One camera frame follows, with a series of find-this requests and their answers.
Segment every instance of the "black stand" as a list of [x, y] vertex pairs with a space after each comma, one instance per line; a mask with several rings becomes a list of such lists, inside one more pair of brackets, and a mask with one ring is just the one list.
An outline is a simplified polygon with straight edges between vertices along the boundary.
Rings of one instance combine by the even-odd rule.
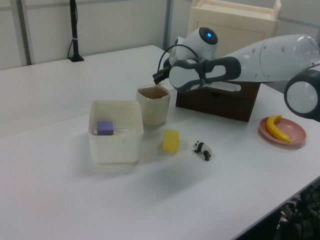
[[78, 47], [76, 0], [70, 0], [70, 13], [71, 13], [71, 28], [72, 28], [72, 44], [73, 44], [73, 57], [71, 57], [70, 60], [75, 63], [75, 62], [84, 61], [84, 58], [79, 54], [79, 47]]

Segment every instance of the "toy panda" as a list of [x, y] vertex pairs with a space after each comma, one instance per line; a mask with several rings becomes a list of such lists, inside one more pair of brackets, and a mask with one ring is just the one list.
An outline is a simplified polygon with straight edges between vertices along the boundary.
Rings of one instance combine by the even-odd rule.
[[194, 150], [195, 153], [202, 152], [206, 161], [210, 160], [210, 157], [212, 154], [210, 147], [205, 145], [203, 142], [199, 142], [199, 141], [196, 141], [196, 143], [193, 144], [192, 147], [196, 149], [196, 150]]

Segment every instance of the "yellow block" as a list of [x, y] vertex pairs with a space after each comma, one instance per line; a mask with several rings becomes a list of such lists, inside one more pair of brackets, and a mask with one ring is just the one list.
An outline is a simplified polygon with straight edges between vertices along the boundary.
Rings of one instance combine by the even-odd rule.
[[179, 130], [165, 129], [163, 135], [163, 151], [178, 152], [180, 135]]

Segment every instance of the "purple block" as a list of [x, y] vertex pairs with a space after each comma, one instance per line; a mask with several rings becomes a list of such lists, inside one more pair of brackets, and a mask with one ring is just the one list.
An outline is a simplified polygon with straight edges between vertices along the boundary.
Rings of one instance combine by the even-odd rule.
[[114, 125], [112, 121], [98, 121], [96, 123], [97, 134], [102, 136], [111, 136], [114, 134]]

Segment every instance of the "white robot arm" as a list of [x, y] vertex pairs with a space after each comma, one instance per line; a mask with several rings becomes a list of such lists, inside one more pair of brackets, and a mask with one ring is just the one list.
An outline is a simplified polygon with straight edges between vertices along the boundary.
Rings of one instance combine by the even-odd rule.
[[[206, 42], [213, 37], [214, 41]], [[218, 38], [209, 28], [199, 28], [176, 44], [166, 60], [166, 75], [180, 93], [217, 82], [268, 83], [289, 81], [284, 101], [298, 116], [320, 122], [320, 51], [307, 35], [268, 38], [217, 58]], [[153, 75], [155, 83], [159, 72]]]

